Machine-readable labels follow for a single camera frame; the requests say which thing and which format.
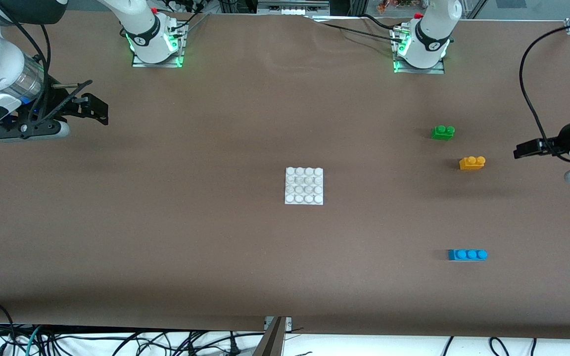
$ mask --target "blue lego brick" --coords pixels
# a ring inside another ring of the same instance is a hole
[[[449,261],[485,261],[485,250],[448,250]]]

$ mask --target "brown tabletop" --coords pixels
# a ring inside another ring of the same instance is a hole
[[[411,75],[393,73],[383,40],[210,16],[183,68],[149,69],[131,68],[111,13],[69,11],[48,27],[50,74],[93,79],[110,124],[0,143],[0,303],[34,324],[261,329],[291,315],[306,332],[570,338],[570,165],[512,154],[539,137],[520,57],[559,24],[460,22],[446,74]],[[540,43],[525,74],[555,135],[570,122],[570,36]],[[430,139],[440,124],[450,142]],[[469,155],[485,168],[459,171]],[[289,166],[323,167],[323,206],[284,204]],[[489,258],[449,262],[453,248]]]

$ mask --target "lego brick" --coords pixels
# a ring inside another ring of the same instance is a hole
[[[485,250],[448,250],[449,261],[485,261]]]
[[[464,157],[461,161],[459,161],[459,168],[461,168],[462,171],[473,171],[481,169],[484,165],[485,165],[485,157],[483,156]]]
[[[454,137],[454,127],[448,126],[447,128],[443,125],[435,126],[430,131],[430,138],[436,140],[450,140]]]
[[[287,167],[285,169],[285,204],[323,205],[324,172],[322,168]]]

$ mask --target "orange lego brick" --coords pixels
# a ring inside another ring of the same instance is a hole
[[[464,157],[459,161],[459,167],[462,171],[473,171],[476,169],[481,169],[485,165],[485,157],[483,156],[469,156]]]

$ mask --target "green lego brick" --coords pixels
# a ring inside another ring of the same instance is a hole
[[[454,127],[448,126],[447,128],[443,125],[435,126],[430,131],[430,138],[436,140],[450,140],[454,137]]]

